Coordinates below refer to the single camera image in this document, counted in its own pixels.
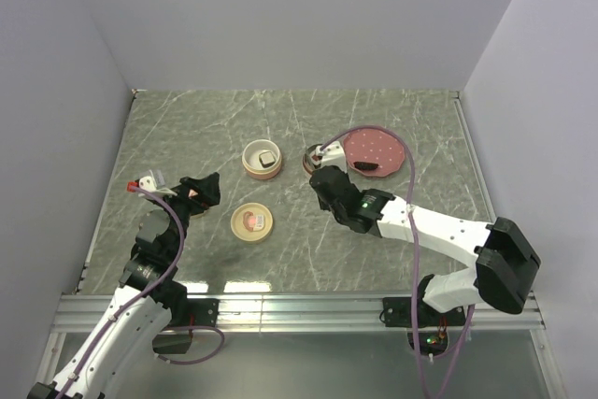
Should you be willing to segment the brown ridged food piece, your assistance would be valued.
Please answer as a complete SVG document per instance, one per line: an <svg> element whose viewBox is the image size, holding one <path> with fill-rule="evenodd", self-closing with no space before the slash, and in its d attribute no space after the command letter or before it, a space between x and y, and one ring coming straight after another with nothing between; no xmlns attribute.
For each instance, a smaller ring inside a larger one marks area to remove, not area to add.
<svg viewBox="0 0 598 399"><path fill-rule="evenodd" d="M355 162L353 167L356 170L364 171L364 172L372 172L376 171L379 167L379 164L376 163L369 163L369 162Z"/></svg>

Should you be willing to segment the cream lid with label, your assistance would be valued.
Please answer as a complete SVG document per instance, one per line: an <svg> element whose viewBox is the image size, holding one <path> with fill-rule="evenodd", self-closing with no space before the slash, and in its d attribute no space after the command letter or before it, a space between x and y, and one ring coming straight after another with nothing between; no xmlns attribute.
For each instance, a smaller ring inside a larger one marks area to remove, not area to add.
<svg viewBox="0 0 598 399"><path fill-rule="evenodd" d="M246 203L233 212L230 226L239 240L260 243L271 235L274 217L266 206L260 203Z"/></svg>

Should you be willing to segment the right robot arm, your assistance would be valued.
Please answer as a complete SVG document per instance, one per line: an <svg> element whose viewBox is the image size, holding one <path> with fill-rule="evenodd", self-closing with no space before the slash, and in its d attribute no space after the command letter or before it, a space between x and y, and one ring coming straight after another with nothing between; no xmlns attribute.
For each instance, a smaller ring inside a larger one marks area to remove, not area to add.
<svg viewBox="0 0 598 399"><path fill-rule="evenodd" d="M466 308L477 304L511 315L524 309L541 260L515 222L457 219L389 192L361 191L336 166L315 171L309 184L320 208L351 231L416 243L463 264L460 271L421 278L414 297L392 309L401 326L462 326Z"/></svg>

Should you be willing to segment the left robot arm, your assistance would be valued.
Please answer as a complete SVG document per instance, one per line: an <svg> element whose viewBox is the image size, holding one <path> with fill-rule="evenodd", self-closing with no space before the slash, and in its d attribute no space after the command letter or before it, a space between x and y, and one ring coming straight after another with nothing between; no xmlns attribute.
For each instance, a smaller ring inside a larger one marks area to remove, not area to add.
<svg viewBox="0 0 598 399"><path fill-rule="evenodd" d="M50 382L32 387L31 398L111 398L137 355L153 349L160 333L181 334L189 345L194 330L216 328L218 300L193 300L175 274L190 219L221 201L219 173L181 178L173 188L148 173L127 189L154 208L139 223L131 257L101 319Z"/></svg>

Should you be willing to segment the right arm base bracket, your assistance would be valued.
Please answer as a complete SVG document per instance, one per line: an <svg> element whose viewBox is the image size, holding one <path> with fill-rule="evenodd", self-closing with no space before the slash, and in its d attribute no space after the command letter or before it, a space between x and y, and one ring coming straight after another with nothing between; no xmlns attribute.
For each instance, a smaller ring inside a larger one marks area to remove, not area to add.
<svg viewBox="0 0 598 399"><path fill-rule="evenodd" d="M417 315L419 328L440 327L441 325L463 326L466 321L466 312L461 306L441 313L426 305L422 300L417 301ZM384 297L380 320L386 327L411 328L411 298L407 296Z"/></svg>

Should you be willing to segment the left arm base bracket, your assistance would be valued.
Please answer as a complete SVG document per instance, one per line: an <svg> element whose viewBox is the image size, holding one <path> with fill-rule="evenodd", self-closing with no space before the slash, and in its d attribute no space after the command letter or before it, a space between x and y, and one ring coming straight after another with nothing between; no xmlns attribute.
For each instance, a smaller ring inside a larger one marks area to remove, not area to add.
<svg viewBox="0 0 598 399"><path fill-rule="evenodd" d="M152 348L160 359L165 361L170 355L186 354L198 331L215 332L221 342L216 348L223 346L223 333L217 328L220 300L216 298L187 299L181 312L177 312L164 331L152 342Z"/></svg>

